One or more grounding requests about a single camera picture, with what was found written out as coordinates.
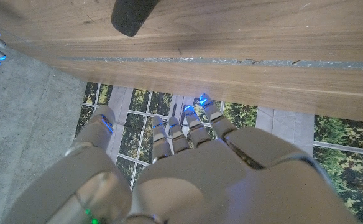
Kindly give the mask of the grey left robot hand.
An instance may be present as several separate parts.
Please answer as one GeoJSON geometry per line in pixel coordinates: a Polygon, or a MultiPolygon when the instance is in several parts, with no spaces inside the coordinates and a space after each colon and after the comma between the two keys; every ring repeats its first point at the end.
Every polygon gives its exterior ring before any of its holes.
{"type": "Polygon", "coordinates": [[[306,152],[261,129],[239,129],[208,95],[185,118],[152,121],[153,159],[131,187],[106,154],[115,117],[99,107],[65,156],[14,202],[4,223],[356,223],[306,152]]]}

